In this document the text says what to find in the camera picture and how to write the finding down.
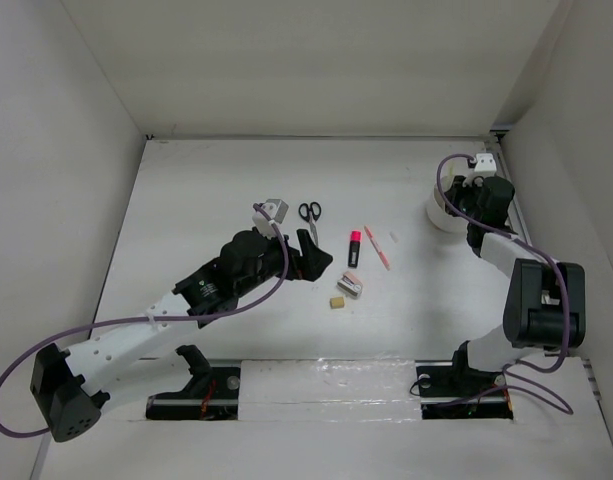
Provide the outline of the thin pink highlighter pen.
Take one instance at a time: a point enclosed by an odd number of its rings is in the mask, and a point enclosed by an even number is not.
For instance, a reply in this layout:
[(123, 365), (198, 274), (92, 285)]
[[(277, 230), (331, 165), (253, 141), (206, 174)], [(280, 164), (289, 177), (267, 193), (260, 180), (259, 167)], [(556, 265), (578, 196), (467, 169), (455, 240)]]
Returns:
[(383, 264), (383, 266), (385, 267), (385, 269), (387, 271), (391, 270), (391, 265), (390, 262), (387, 258), (387, 256), (385, 255), (383, 249), (381, 248), (381, 246), (379, 245), (374, 233), (372, 232), (372, 230), (370, 229), (370, 227), (368, 225), (364, 226), (364, 232), (367, 235), (371, 245), (373, 246), (377, 256), (379, 257), (381, 263)]

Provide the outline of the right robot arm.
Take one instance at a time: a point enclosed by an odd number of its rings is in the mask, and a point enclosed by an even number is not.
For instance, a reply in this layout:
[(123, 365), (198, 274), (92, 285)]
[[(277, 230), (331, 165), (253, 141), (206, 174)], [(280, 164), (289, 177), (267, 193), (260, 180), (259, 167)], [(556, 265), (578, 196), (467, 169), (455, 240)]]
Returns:
[(448, 369), (451, 387), (472, 393), (483, 384), (484, 373), (512, 365), (544, 374), (557, 371), (568, 350), (585, 337), (583, 267), (555, 261), (506, 225), (515, 195), (508, 180), (459, 175), (439, 194), (445, 211), (467, 222), (466, 241), (473, 253), (510, 280), (501, 325), (454, 352)]

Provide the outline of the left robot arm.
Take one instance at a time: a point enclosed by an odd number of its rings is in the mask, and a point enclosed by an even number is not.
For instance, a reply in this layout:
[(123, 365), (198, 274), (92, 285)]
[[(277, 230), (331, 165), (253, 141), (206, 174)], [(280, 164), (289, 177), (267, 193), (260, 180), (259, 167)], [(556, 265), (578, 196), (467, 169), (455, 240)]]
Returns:
[(50, 340), (35, 354), (30, 390), (54, 441), (71, 441), (103, 414), (152, 394), (209, 400), (223, 390), (191, 337), (219, 318), (244, 312), (240, 300), (269, 280), (318, 280), (333, 258), (311, 234), (299, 246), (275, 232), (238, 232), (219, 255), (179, 281), (137, 317), (99, 323), (99, 333), (66, 348)]

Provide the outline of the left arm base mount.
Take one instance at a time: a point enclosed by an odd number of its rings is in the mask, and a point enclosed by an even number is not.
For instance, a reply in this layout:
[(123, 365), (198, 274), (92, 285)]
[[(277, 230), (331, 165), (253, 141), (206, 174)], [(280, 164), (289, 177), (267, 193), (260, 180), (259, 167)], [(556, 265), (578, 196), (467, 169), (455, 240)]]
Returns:
[(210, 363), (195, 345), (175, 350), (187, 364), (183, 387), (150, 396), (145, 418), (152, 421), (234, 421), (238, 419), (241, 362)]

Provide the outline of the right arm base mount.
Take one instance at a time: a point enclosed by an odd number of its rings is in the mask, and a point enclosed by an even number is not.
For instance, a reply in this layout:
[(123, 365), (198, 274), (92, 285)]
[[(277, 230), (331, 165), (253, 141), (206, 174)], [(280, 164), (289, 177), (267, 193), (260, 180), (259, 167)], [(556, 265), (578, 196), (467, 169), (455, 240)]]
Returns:
[(416, 379), (409, 394), (420, 399), (423, 420), (514, 418), (505, 390), (480, 394), (505, 385), (501, 371), (482, 372), (467, 363), (464, 349), (450, 360), (416, 360)]

